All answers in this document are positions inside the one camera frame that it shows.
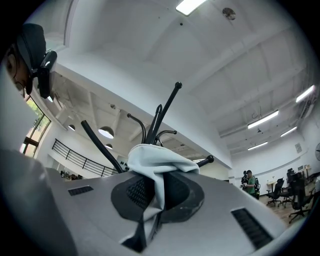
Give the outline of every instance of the office chair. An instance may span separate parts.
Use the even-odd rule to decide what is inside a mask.
[[[268,191],[267,196],[269,198],[272,198],[272,200],[268,201],[268,203],[266,205],[274,203],[274,206],[276,206],[276,202],[281,202],[281,200],[277,200],[277,199],[280,197],[281,188],[282,188],[284,182],[285,182],[284,179],[280,178],[280,179],[277,180],[273,192],[270,193],[269,189],[266,190],[266,191]]]
[[[290,183],[290,186],[292,188],[292,192],[293,192],[293,198],[292,198],[292,201],[291,201],[291,205],[292,205],[292,208],[294,210],[296,210],[296,212],[292,212],[290,215],[289,215],[289,218],[292,216],[292,215],[295,215],[290,221],[289,221],[289,224],[299,215],[301,216],[305,216],[304,213],[306,212],[309,212],[310,209],[308,210],[303,210],[303,207],[305,207],[307,204],[310,203],[311,199],[313,198],[313,194],[311,191],[310,192],[310,195],[306,195],[306,192],[305,192],[305,181],[302,177],[302,174],[301,173],[296,173],[292,176],[293,180],[292,182]]]
[[[293,196],[293,192],[292,192],[292,188],[289,186],[287,188],[287,191],[283,192],[283,188],[281,188],[281,193],[280,193],[280,197],[283,197],[284,200],[282,200],[279,204],[278,207],[280,205],[283,205],[284,208],[286,208],[286,204],[287,203],[291,203],[291,198]]]

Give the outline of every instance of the black handle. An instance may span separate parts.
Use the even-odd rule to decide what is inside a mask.
[[[128,118],[131,118],[132,120],[136,121],[137,123],[139,123],[139,125],[141,126],[141,129],[142,129],[142,140],[141,140],[141,143],[145,143],[146,142],[146,128],[145,128],[144,124],[138,118],[134,117],[130,113],[128,113],[126,116]]]
[[[160,104],[157,108],[156,108],[156,111],[155,111],[155,115],[154,115],[154,118],[152,120],[152,123],[151,123],[151,126],[150,126],[150,129],[148,131],[148,135],[146,136],[146,139],[145,139],[145,143],[146,144],[153,144],[154,142],[154,138],[152,139],[152,134],[154,133],[154,130],[155,130],[155,127],[157,125],[157,121],[159,119],[159,116],[161,115],[162,113],[162,105]]]
[[[168,108],[170,107],[172,101],[174,100],[175,96],[177,95],[178,91],[181,88],[182,88],[182,83],[181,82],[176,82],[175,85],[174,85],[174,89],[173,89],[168,101],[166,102],[163,110],[161,111],[161,114],[160,114],[159,118],[156,120],[156,123],[154,125],[154,129],[153,129],[152,134],[151,134],[151,136],[149,138],[149,141],[150,141],[149,144],[153,144],[154,143],[155,138],[157,136],[157,132],[158,132],[159,127],[160,127],[160,125],[162,123],[162,120],[164,119],[164,117],[165,117],[165,115],[166,115],[166,113],[168,111]]]
[[[98,137],[95,135],[94,131],[91,129],[90,125],[87,123],[86,120],[81,122],[83,129],[85,130],[86,134],[88,134],[89,138],[92,142],[96,145],[96,147],[100,150],[100,152],[110,161],[110,163],[114,166],[119,174],[123,173],[120,164],[114,158],[112,154],[106,149],[106,147],[101,143]]]
[[[164,134],[177,134],[177,131],[176,130],[163,130],[158,133],[157,137],[160,138]]]
[[[208,156],[206,157],[206,159],[202,160],[201,162],[198,162],[197,165],[198,165],[199,167],[202,167],[202,166],[205,166],[205,165],[208,164],[208,163],[213,163],[214,160],[215,160],[215,158],[214,158],[213,155],[208,155]]]

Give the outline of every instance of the black railing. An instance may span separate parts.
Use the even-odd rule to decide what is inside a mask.
[[[63,156],[66,160],[81,167],[84,170],[100,175],[101,177],[118,174],[114,169],[92,161],[83,155],[74,152],[66,145],[62,144],[59,140],[55,139],[52,150]]]

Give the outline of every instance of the floor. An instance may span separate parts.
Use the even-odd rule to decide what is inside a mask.
[[[306,194],[306,196],[309,195],[309,191],[313,190],[314,188],[315,188],[315,182],[314,181],[311,182],[310,184],[308,184],[307,186],[305,186],[305,194]],[[266,195],[262,195],[259,198],[259,201],[264,203],[264,204],[267,204],[267,202],[270,201],[270,200],[271,199],[269,197],[267,197]],[[308,204],[308,207],[304,208],[304,210],[310,209],[311,206],[312,206],[312,203],[313,203],[313,199]],[[267,207],[269,207],[271,210],[273,210],[275,212],[275,214],[277,214],[280,217],[280,219],[282,219],[284,221],[284,223],[287,224],[288,227],[291,226],[296,221],[298,221],[298,220],[300,220],[302,218],[305,218],[305,217],[302,217],[302,216],[298,216],[290,224],[289,221],[290,221],[290,219],[292,219],[294,217],[294,215],[289,218],[289,214],[295,212],[295,210],[291,206],[291,203],[287,202],[286,203],[286,207],[284,207],[283,204],[281,204],[278,207],[278,204],[279,204],[279,202],[276,202],[276,205],[274,203],[270,203]]]

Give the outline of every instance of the person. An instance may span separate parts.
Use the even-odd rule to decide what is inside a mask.
[[[246,190],[246,188],[244,187],[244,184],[248,184],[248,175],[246,170],[243,171],[243,177],[241,179],[241,187],[243,190]]]
[[[1,149],[18,151],[37,118],[23,97],[25,92],[31,93],[32,72],[41,65],[45,54],[44,30],[32,23],[21,27],[16,40],[5,52],[0,65]]]
[[[256,178],[255,176],[253,176],[251,170],[247,170],[246,174],[248,175],[248,183],[247,185],[245,185],[246,192],[251,196],[256,197],[256,190],[255,190]]]
[[[39,68],[46,54],[46,40],[42,26],[22,25],[16,41],[6,51],[3,64],[20,94],[25,97],[33,88],[32,71]]]

